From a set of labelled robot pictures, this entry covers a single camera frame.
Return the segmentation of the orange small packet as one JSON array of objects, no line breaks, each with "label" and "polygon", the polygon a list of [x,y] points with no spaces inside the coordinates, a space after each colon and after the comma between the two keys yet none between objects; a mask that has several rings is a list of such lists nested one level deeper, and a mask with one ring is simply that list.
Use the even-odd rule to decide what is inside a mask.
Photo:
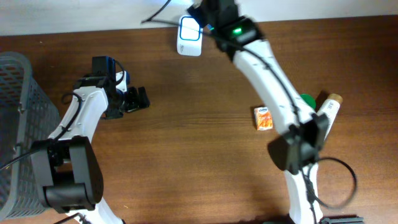
[{"label": "orange small packet", "polygon": [[268,107],[255,108],[254,118],[255,118],[256,129],[258,131],[267,131],[274,127],[272,115]]}]

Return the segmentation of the green lid jar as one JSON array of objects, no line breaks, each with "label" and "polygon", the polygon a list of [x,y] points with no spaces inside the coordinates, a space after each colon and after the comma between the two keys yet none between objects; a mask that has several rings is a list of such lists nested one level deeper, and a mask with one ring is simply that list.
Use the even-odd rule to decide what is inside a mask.
[{"label": "green lid jar", "polygon": [[317,103],[315,99],[308,94],[300,94],[300,97],[303,99],[304,102],[306,102],[307,105],[309,105],[313,110],[316,109]]}]

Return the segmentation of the white tube with cork cap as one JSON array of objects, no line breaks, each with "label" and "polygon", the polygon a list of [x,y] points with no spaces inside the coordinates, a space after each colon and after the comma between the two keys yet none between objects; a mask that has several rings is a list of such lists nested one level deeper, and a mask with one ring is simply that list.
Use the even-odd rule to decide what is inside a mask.
[{"label": "white tube with cork cap", "polygon": [[338,114],[341,104],[343,103],[342,96],[332,93],[328,95],[328,98],[323,102],[320,109],[317,111],[317,115],[325,114],[329,120],[329,125],[326,131],[325,139],[328,137],[328,134],[333,126],[335,118]]}]

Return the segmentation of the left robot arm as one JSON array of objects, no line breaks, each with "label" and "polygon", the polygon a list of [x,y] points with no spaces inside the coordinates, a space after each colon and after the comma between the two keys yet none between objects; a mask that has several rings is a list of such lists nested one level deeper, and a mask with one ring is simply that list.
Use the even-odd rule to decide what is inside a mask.
[{"label": "left robot arm", "polygon": [[103,175],[91,142],[100,120],[148,108],[146,89],[130,85],[119,61],[97,56],[69,95],[60,124],[30,149],[39,202],[79,223],[123,223],[103,197]]}]

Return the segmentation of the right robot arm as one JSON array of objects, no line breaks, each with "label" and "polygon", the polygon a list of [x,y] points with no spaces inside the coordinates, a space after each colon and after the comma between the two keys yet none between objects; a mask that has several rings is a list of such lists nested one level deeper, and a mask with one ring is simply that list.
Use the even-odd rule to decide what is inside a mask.
[{"label": "right robot arm", "polygon": [[234,1],[200,1],[187,9],[200,27],[210,26],[210,37],[249,80],[268,107],[279,137],[267,148],[286,179],[293,223],[319,223],[323,217],[315,200],[319,152],[329,121],[304,102],[271,49],[259,26],[239,13]]}]

